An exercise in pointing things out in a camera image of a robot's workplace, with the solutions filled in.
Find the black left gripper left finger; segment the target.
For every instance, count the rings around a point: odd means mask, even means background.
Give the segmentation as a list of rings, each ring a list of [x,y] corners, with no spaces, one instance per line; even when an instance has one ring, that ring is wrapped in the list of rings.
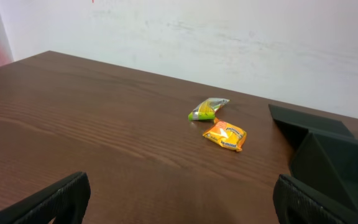
[[[0,224],[81,224],[91,196],[85,172],[75,172],[0,211]]]

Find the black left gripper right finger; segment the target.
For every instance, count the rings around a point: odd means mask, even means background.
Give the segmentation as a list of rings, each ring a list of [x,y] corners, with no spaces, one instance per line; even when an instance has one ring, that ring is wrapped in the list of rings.
[[[357,212],[286,174],[276,181],[273,205],[281,224],[358,223]]]

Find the black gift box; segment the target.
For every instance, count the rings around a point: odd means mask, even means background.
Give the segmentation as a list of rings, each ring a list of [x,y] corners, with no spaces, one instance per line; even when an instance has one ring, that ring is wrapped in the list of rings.
[[[358,213],[358,139],[338,120],[270,105],[295,149],[289,176]]]

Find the green yellow snack packet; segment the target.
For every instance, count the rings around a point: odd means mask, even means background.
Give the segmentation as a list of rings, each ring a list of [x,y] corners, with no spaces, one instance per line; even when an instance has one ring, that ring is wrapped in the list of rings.
[[[210,120],[216,117],[216,112],[230,102],[225,98],[208,98],[200,103],[189,115],[190,121]]]

